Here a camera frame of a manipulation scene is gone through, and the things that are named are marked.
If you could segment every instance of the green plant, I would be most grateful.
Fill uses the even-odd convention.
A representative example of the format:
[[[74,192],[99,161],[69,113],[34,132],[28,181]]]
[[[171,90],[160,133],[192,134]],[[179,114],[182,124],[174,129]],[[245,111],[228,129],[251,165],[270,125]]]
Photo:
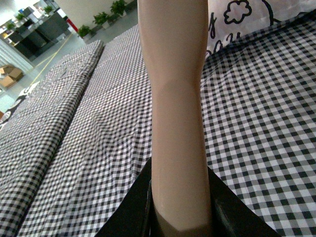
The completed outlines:
[[[109,22],[109,23],[113,23],[113,22],[115,22],[118,18],[119,18],[119,15],[113,14],[113,15],[109,16],[108,22]]]
[[[131,1],[130,3],[128,3],[128,4],[126,5],[125,11],[126,11],[126,12],[129,12],[129,11],[135,9],[135,8],[137,8],[137,0],[133,0],[133,1]]]
[[[87,34],[89,34],[91,32],[90,27],[82,25],[79,29],[78,29],[78,35],[80,35],[80,37],[85,37]]]
[[[103,25],[104,23],[106,23],[109,19],[109,15],[106,14],[105,12],[101,12],[99,13],[98,15],[96,16],[93,16],[94,17],[94,23],[96,25]]]
[[[52,7],[52,6],[46,6],[46,7],[44,7],[44,11],[46,12],[46,14],[49,14],[52,10],[53,10],[53,7]]]
[[[111,12],[113,14],[123,15],[126,8],[126,2],[124,0],[114,1],[111,6]]]
[[[9,23],[9,24],[7,24],[7,26],[6,26],[6,28],[7,28],[8,30],[12,30],[14,27],[15,27],[15,25],[14,25],[13,23]]]
[[[16,19],[18,21],[22,20],[24,18],[24,15],[22,13],[19,13],[17,16],[16,16]]]

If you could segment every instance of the white fabric with black print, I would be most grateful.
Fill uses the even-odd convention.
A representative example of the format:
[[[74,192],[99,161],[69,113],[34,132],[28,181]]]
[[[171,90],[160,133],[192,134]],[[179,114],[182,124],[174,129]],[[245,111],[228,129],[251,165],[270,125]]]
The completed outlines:
[[[316,0],[208,0],[206,57],[251,32],[316,9]]]
[[[2,118],[0,119],[0,131],[4,127],[4,125],[9,121],[10,117],[13,115],[13,113],[16,111],[18,106],[32,93],[32,91],[35,89],[35,87],[40,82],[36,82],[29,87],[24,88],[18,98],[15,100],[13,105],[3,114]]]

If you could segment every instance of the black and white checkered fabric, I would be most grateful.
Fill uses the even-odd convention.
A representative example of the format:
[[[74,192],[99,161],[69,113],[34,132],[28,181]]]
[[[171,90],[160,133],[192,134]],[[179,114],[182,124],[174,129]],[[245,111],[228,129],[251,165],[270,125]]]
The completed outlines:
[[[106,45],[19,236],[93,236],[151,157],[137,27]]]
[[[316,11],[212,55],[201,97],[209,167],[281,236],[316,236]]]
[[[208,165],[282,236],[316,235],[315,17],[240,38],[201,80]],[[95,235],[151,156],[151,114],[134,27],[105,47],[19,236]]]
[[[102,43],[49,74],[0,133],[0,236],[15,236],[76,111]]]

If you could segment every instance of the cardboard box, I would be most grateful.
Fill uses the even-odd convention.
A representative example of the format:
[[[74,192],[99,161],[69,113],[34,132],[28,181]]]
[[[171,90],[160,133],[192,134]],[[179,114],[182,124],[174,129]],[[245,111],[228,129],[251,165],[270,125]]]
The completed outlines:
[[[14,69],[14,66],[12,65],[4,65],[2,67],[0,67],[0,73],[1,74],[7,74],[7,73],[10,73],[12,72],[12,70]]]
[[[21,69],[18,68],[14,68],[8,75],[9,77],[11,77],[13,80],[18,81],[19,79],[21,79],[23,77],[23,72]]]
[[[0,84],[6,88],[9,88],[10,86],[16,84],[16,81],[13,80],[10,76],[6,76],[2,80],[0,80]]]

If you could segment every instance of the shelf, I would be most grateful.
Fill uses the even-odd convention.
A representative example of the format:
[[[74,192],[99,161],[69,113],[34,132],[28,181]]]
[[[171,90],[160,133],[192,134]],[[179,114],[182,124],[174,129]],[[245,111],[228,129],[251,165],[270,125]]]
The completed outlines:
[[[12,35],[14,33],[14,31],[12,33],[10,33],[9,35],[7,35],[6,37],[3,37],[4,39],[7,39],[10,35]]]

